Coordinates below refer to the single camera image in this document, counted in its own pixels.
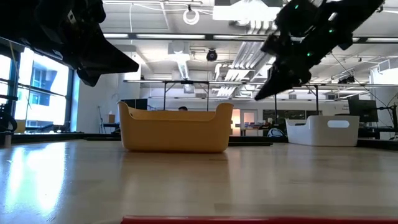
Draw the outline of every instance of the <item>computer monitor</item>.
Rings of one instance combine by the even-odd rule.
[[[140,110],[147,110],[148,108],[148,99],[131,99],[131,100],[122,100],[125,102],[129,107],[140,109]]]
[[[375,100],[348,100],[349,114],[359,116],[359,122],[379,122]]]

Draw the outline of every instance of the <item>ceiling light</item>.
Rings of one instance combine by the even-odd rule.
[[[267,39],[266,35],[214,35],[215,40],[251,40],[264,41]]]
[[[137,34],[138,39],[204,39],[205,35],[197,34]]]
[[[209,82],[209,84],[230,84],[230,85],[240,85],[243,82]]]
[[[263,85],[264,83],[246,83],[248,85]]]
[[[398,38],[368,38],[366,42],[398,42]]]
[[[162,80],[124,80],[127,83],[163,83]]]
[[[273,64],[276,61],[276,57],[273,56],[269,59],[269,61],[267,62],[268,64]]]
[[[201,1],[135,1],[135,0],[103,0],[103,3],[105,4],[160,4],[160,3],[165,3],[165,4],[191,4],[191,5],[202,5]]]
[[[104,34],[105,38],[129,38],[128,34]]]

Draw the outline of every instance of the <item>robotic arm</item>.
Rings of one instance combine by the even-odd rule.
[[[353,44],[353,32],[384,0],[323,0],[316,7],[309,0],[291,0],[275,20],[279,35],[272,34],[261,50],[275,55],[270,75],[255,100],[310,81],[310,69],[336,46]]]
[[[105,17],[102,0],[1,1],[0,37],[68,65],[95,86],[102,74],[139,68],[104,38]]]

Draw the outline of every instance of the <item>bin handle cutout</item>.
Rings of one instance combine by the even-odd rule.
[[[348,121],[328,121],[329,128],[348,128],[349,122]]]

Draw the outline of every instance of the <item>person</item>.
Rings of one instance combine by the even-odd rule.
[[[188,108],[186,106],[180,106],[178,109],[179,111],[188,111]]]

